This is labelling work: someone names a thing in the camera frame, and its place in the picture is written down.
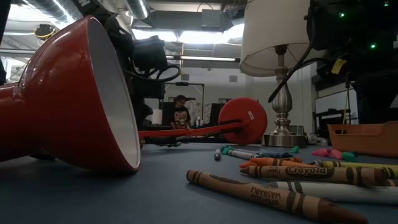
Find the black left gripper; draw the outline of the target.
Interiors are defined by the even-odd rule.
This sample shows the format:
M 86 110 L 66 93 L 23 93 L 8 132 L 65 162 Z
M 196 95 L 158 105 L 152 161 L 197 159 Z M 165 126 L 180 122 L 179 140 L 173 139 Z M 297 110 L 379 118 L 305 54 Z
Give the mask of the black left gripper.
M 134 41 L 133 47 L 133 73 L 142 77 L 142 79 L 132 79 L 134 91 L 144 98 L 163 100 L 165 85 L 163 82 L 158 82 L 158 79 L 168 67 L 164 41 L 155 35 L 148 39 Z M 144 99 L 134 101 L 134 115 L 138 128 L 142 128 L 144 120 L 152 114 L 152 108 L 145 104 Z

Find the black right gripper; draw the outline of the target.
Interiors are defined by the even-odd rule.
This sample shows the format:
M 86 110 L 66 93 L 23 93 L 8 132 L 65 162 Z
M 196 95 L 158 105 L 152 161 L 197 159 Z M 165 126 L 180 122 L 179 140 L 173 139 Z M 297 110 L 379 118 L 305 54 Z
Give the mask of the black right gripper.
M 397 121 L 397 0 L 310 1 L 307 35 L 356 79 L 360 124 Z

